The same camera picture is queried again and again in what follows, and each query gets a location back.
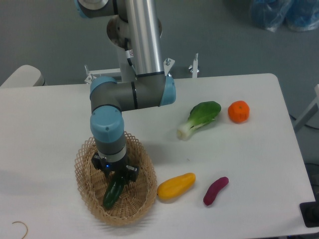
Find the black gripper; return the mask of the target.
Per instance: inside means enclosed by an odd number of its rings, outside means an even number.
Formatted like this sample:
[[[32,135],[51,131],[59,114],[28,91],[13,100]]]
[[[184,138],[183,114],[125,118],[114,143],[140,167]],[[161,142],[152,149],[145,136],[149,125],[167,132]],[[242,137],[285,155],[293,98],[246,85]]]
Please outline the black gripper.
[[[91,162],[95,169],[104,173],[106,178],[111,172],[123,175],[127,185],[129,185],[130,182],[136,182],[139,175],[139,167],[127,165],[127,154],[119,161],[107,162],[105,158],[101,158],[98,153],[95,153],[91,158]]]

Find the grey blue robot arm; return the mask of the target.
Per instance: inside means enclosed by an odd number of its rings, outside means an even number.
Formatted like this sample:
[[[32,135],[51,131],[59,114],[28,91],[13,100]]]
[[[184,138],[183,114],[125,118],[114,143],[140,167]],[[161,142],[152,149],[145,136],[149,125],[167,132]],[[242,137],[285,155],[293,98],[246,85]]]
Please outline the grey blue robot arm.
[[[100,76],[90,86],[90,129],[97,152],[94,167],[105,175],[116,172],[127,182],[136,181],[139,168],[128,160],[124,111],[174,103],[174,80],[164,71],[160,50],[160,21],[153,0],[77,0],[83,18],[110,16],[112,28],[125,50],[132,75],[117,82]]]

